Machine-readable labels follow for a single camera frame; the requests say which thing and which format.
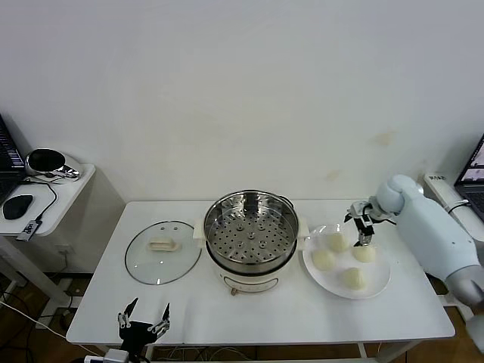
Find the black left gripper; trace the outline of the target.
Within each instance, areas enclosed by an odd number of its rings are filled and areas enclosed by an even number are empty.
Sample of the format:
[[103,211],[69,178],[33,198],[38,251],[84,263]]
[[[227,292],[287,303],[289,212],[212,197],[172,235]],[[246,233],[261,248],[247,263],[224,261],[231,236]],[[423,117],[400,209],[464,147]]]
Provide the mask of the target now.
[[155,324],[149,324],[130,321],[137,302],[138,297],[134,298],[124,311],[117,315],[119,337],[122,340],[120,349],[127,351],[130,356],[140,356],[146,345],[155,343],[170,328],[170,303],[166,305],[161,320]]

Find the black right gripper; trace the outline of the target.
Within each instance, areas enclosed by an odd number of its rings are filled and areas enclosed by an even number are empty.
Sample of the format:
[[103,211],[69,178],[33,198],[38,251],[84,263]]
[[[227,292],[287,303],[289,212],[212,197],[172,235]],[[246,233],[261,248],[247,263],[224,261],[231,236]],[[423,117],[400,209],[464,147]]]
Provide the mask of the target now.
[[352,219],[355,222],[356,228],[358,229],[358,242],[356,243],[356,246],[363,247],[370,245],[374,233],[374,221],[372,218],[366,212],[363,212],[357,216],[347,213],[343,222],[347,223]]

